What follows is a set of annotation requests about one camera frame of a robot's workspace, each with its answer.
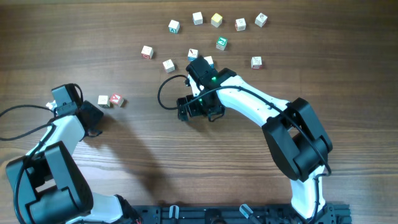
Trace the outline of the plain wooden block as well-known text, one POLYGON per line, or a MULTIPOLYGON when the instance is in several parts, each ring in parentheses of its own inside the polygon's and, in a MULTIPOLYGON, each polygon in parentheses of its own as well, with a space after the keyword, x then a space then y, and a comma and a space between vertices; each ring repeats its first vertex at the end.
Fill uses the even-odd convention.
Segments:
POLYGON ((107 95, 99 95, 98 96, 98 106, 101 108, 110 108, 111 103, 109 101, 109 97, 107 95))

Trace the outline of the red A block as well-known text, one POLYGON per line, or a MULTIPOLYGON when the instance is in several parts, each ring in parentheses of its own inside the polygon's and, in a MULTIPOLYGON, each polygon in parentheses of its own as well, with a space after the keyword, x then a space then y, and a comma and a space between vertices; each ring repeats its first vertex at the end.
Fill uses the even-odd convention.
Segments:
POLYGON ((119 94, 112 94, 111 97, 109 98, 109 102, 118 106, 118 107, 122 107, 123 103, 124 103, 124 98, 119 95, 119 94))

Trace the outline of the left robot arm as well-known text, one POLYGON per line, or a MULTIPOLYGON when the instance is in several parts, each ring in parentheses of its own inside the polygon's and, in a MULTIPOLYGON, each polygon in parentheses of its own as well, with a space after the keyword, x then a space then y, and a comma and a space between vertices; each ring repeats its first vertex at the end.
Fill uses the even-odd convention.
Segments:
POLYGON ((19 223, 141 223, 120 195, 91 191, 72 154, 84 138, 95 138, 103 112, 69 83, 52 89, 53 118, 44 136, 26 155, 6 166, 19 223))

